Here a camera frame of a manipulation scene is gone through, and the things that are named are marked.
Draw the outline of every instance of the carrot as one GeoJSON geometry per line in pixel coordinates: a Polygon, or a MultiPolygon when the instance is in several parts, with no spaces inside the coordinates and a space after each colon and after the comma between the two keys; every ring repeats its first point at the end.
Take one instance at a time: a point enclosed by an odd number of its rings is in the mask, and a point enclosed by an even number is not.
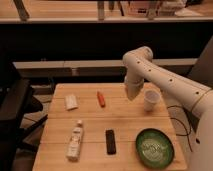
{"type": "Polygon", "coordinates": [[[104,100],[104,96],[101,92],[97,92],[97,98],[98,98],[98,101],[99,101],[99,104],[101,107],[105,107],[105,100],[104,100]]]}

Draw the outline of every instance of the black chair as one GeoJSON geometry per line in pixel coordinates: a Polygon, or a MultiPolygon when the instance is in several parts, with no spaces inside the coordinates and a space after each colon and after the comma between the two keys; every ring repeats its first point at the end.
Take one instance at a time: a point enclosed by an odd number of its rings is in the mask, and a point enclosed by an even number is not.
{"type": "Polygon", "coordinates": [[[37,147],[23,140],[39,127],[47,116],[27,129],[20,128],[26,113],[43,110],[43,105],[33,97],[33,88],[21,78],[13,63],[0,49],[0,171],[9,171],[17,148],[33,152],[37,147]]]}

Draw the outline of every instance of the plastic bottle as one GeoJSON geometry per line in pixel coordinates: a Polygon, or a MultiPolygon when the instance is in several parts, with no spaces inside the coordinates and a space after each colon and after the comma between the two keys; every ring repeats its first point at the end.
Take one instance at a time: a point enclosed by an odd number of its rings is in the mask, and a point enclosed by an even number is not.
{"type": "Polygon", "coordinates": [[[67,158],[71,161],[78,161],[81,140],[83,137],[83,122],[78,120],[76,127],[72,131],[72,136],[69,142],[69,147],[67,151],[67,158]]]}

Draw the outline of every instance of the green bowl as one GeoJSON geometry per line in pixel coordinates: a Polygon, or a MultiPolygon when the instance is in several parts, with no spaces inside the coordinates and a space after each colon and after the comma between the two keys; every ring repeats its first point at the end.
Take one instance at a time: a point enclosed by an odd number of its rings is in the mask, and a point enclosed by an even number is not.
{"type": "Polygon", "coordinates": [[[142,130],[136,138],[136,149],[142,163],[151,169],[164,169],[174,158],[170,139],[160,130],[142,130]]]}

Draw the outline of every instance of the white cup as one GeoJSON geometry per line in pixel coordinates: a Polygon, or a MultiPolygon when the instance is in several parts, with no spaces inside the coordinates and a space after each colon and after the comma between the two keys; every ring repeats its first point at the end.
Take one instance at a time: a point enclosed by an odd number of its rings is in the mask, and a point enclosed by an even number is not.
{"type": "Polygon", "coordinates": [[[160,100],[160,93],[155,90],[146,90],[144,94],[144,110],[152,111],[160,100]]]}

